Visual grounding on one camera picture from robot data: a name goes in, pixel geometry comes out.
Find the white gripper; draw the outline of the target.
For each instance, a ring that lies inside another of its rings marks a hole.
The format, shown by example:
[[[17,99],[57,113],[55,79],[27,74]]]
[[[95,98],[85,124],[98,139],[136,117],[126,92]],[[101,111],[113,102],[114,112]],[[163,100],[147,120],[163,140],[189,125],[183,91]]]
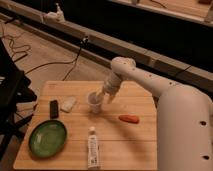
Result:
[[[123,78],[118,74],[111,72],[105,79],[103,87],[96,93],[96,98],[103,98],[105,93],[110,94],[107,103],[111,103],[115,94],[119,91],[120,86],[123,82]]]

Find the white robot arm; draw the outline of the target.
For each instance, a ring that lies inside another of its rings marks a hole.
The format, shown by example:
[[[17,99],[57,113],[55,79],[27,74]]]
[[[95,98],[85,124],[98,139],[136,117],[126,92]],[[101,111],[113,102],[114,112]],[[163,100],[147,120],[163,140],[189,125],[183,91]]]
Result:
[[[211,98],[193,86],[139,69],[125,57],[112,59],[102,91],[114,97],[127,78],[158,99],[158,171],[213,171]]]

